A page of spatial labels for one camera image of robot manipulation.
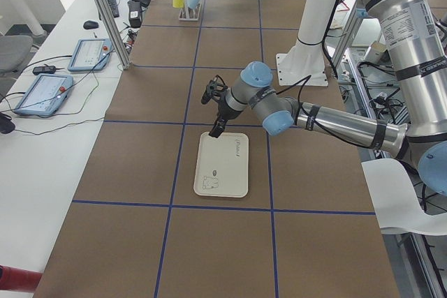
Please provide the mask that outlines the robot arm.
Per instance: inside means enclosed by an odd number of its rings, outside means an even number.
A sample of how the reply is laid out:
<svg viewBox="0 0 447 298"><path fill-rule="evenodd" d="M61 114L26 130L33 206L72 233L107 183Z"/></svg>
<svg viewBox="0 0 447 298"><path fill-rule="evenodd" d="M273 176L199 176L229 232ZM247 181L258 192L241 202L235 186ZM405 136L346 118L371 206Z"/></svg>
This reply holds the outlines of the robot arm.
<svg viewBox="0 0 447 298"><path fill-rule="evenodd" d="M207 84L201 101L213 100L218 108L211 135L222 134L228 121L250 108L271 135L298 126L388 152L445 194L446 53L428 0L358 0L360 14L379 21L390 66L389 80L365 84L385 89L386 102L368 98L361 108L342 112L286 95L293 87L326 87L324 61L339 79L339 65L325 45L338 5L339 0L307 0L295 45L279 55L276 73L254 61L231 85L219 76Z"/></svg>

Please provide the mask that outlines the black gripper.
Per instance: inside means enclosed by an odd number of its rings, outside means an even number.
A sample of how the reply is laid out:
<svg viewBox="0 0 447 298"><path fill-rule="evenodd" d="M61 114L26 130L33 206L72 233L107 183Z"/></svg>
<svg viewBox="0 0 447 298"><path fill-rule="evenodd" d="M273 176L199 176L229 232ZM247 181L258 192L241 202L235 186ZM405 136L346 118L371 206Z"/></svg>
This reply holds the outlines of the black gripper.
<svg viewBox="0 0 447 298"><path fill-rule="evenodd" d="M225 131L228 120L236 119L241 114L241 103L233 96L231 91L221 94L218 102L217 119L209 132L209 136L219 138Z"/></svg>

